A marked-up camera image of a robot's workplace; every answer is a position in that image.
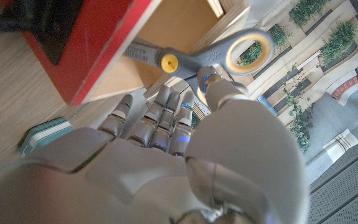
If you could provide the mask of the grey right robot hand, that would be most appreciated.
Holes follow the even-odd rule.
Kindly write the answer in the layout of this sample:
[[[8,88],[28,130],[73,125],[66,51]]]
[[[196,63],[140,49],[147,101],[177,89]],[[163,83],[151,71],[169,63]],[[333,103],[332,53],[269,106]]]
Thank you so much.
[[[244,85],[201,68],[211,113],[191,127],[163,87],[124,138],[126,95],[97,129],[34,128],[22,158],[0,169],[0,223],[305,223],[308,184],[288,128]]]

